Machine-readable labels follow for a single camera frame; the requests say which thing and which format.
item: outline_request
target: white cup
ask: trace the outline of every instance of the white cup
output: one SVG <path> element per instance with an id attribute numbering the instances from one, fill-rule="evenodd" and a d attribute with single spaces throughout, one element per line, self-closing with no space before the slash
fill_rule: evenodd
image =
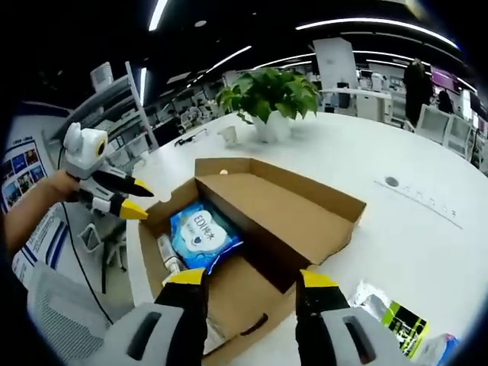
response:
<path id="1" fill-rule="evenodd" d="M 223 140 L 226 143 L 226 147 L 232 147 L 237 144 L 237 132 L 235 126 L 229 126 L 224 128 L 219 132 L 219 135 L 223 137 Z"/>

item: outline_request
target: poster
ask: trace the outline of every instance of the poster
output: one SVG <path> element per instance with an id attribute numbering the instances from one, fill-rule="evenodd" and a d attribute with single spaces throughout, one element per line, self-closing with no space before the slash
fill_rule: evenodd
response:
<path id="1" fill-rule="evenodd" d="M 5 151 L 2 163 L 2 210 L 4 214 L 26 194 L 35 184 L 46 176 L 40 159 L 36 141 L 32 136 L 15 140 L 14 145 Z M 56 206 L 52 207 L 41 220 L 27 244 L 14 257 L 12 270 L 28 288 L 33 267 L 42 261 L 56 269 L 68 228 L 57 216 Z"/>

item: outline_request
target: human hand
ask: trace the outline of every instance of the human hand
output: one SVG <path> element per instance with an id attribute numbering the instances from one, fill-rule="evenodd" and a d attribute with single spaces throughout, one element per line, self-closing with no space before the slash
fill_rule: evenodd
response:
<path id="1" fill-rule="evenodd" d="M 45 187 L 46 194 L 55 202 L 66 201 L 73 192 L 79 190 L 79 183 L 64 169 L 56 170 L 54 174 L 41 179 L 38 184 Z"/>

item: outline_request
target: potted plant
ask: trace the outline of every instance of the potted plant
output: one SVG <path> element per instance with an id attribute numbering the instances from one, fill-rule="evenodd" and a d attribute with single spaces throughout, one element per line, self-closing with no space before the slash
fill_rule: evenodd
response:
<path id="1" fill-rule="evenodd" d="M 305 117 L 308 111 L 316 114 L 317 95 L 303 75 L 266 69 L 242 74 L 219 92 L 217 102 L 225 111 L 236 111 L 246 123 L 254 124 L 262 141 L 274 143 L 290 136 L 290 119 L 298 114 Z"/>

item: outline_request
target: white flower pot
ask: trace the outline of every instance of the white flower pot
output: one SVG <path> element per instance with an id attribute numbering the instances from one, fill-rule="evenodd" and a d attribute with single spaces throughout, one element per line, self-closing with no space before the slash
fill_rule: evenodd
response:
<path id="1" fill-rule="evenodd" d="M 263 143 L 281 143 L 291 136 L 290 120 L 283 117 L 278 111 L 271 112 L 266 124 L 259 117 L 253 117 L 252 122 Z"/>

